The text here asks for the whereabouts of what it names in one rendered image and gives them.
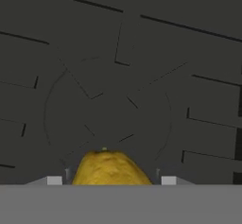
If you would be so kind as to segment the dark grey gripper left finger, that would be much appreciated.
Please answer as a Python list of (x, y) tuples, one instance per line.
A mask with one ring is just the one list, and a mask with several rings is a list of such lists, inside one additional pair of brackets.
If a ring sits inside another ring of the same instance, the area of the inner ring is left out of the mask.
[(62, 176), (46, 176), (44, 178), (29, 182), (28, 185), (64, 185), (70, 181), (70, 170), (66, 168)]

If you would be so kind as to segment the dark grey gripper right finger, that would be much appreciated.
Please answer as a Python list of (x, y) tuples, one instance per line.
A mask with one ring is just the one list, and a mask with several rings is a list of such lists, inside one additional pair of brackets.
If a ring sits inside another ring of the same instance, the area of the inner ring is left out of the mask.
[(155, 183), (160, 185), (194, 185), (193, 182), (177, 175), (164, 175), (160, 168), (155, 172)]

